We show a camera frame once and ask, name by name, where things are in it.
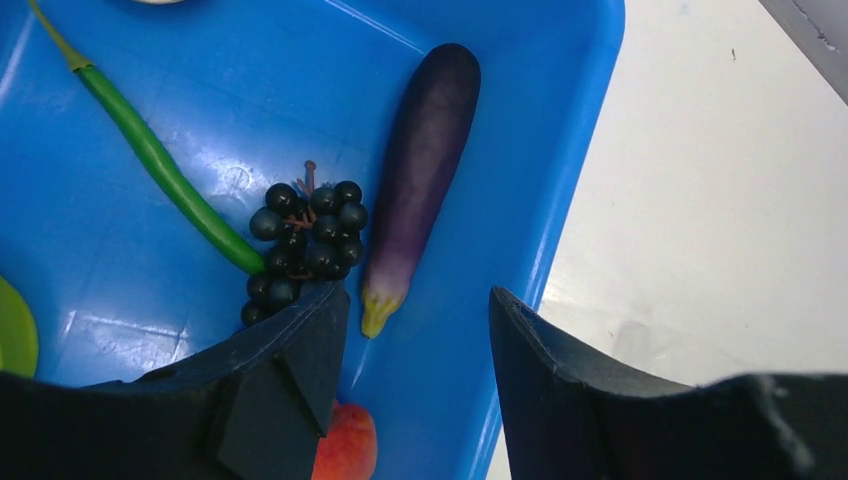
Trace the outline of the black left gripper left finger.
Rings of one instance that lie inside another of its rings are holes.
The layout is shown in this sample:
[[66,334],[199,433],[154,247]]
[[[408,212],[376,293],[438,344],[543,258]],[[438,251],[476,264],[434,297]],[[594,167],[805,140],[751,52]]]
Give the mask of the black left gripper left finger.
[[225,341],[132,382],[3,373],[5,479],[307,479],[326,436],[350,299],[323,283]]

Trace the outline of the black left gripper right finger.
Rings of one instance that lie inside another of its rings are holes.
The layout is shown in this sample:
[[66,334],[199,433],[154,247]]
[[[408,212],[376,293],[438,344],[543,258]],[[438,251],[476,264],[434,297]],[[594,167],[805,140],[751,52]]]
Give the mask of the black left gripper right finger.
[[847,378],[687,386],[558,329],[502,287],[489,331],[516,479],[843,479]]

